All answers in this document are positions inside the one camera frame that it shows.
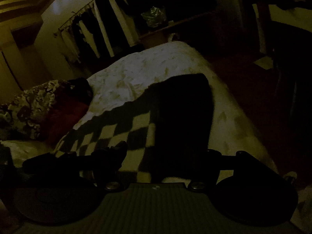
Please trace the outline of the black white checkered garment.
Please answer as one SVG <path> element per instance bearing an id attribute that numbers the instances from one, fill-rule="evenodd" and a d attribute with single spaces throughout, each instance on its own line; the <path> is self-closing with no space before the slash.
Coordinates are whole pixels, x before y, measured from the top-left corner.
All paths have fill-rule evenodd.
<path id="1" fill-rule="evenodd" d="M 73 129 L 55 155 L 97 185 L 190 180 L 207 160 L 213 113 L 206 76 L 177 75 Z"/>

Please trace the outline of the white floral bed sheet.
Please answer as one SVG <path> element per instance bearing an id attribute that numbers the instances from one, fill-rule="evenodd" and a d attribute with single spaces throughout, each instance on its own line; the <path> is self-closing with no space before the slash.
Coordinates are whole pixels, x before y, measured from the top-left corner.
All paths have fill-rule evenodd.
<path id="1" fill-rule="evenodd" d="M 108 68 L 87 79 L 93 88 L 93 100 L 86 114 L 74 125 L 78 129 L 94 116 L 138 99 L 150 85 L 185 74 L 204 74 L 214 97 L 214 114 L 209 146 L 226 155 L 244 150 L 276 171 L 274 161 L 261 144 L 251 122 L 230 95 L 210 64 L 192 47 L 183 42 L 169 42 L 142 52 L 129 54 Z M 2 141 L 10 150 L 15 166 L 33 156 L 47 153 L 50 146 L 35 140 Z"/>

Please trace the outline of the patterned cartoon blanket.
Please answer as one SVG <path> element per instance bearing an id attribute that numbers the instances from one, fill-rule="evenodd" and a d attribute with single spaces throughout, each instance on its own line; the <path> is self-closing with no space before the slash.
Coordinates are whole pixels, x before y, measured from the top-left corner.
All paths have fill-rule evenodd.
<path id="1" fill-rule="evenodd" d="M 74 86 L 65 80 L 51 80 L 21 92 L 1 104 L 1 140 L 35 140 L 43 135 L 52 110 L 69 96 Z"/>

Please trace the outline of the dark red pillow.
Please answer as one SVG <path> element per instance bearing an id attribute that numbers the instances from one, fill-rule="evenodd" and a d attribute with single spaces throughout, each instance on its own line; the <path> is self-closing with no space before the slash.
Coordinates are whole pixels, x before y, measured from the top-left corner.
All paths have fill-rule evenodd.
<path id="1" fill-rule="evenodd" d="M 87 79 L 72 79 L 56 90 L 48 117 L 41 125 L 41 140 L 54 148 L 58 141 L 86 114 L 93 100 Z"/>

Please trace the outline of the striped dark window curtain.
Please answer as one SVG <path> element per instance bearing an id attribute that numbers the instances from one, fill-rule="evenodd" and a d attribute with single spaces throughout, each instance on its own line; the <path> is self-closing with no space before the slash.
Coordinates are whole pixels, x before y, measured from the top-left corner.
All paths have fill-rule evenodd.
<path id="1" fill-rule="evenodd" d="M 59 52 L 76 73 L 91 73 L 128 54 L 138 42 L 124 0 L 92 0 L 53 34 Z"/>

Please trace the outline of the shiny crumpled bag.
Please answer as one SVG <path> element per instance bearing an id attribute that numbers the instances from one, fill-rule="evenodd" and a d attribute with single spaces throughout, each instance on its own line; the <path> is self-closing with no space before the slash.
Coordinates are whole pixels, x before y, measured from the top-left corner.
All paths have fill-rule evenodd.
<path id="1" fill-rule="evenodd" d="M 158 7 L 151 7 L 148 11 L 141 14 L 144 22 L 148 27 L 156 28 L 164 23 L 166 23 L 166 16 L 164 12 Z"/>

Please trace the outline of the dark bedside cabinet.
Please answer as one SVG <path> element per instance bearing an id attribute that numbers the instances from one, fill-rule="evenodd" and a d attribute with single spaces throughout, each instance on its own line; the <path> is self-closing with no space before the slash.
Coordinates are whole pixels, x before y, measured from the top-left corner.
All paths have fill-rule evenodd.
<path id="1" fill-rule="evenodd" d="M 126 0 L 139 36 L 166 26 L 175 27 L 179 39 L 217 59 L 238 55 L 240 18 L 237 0 Z M 158 7 L 166 23 L 148 27 L 141 14 Z"/>

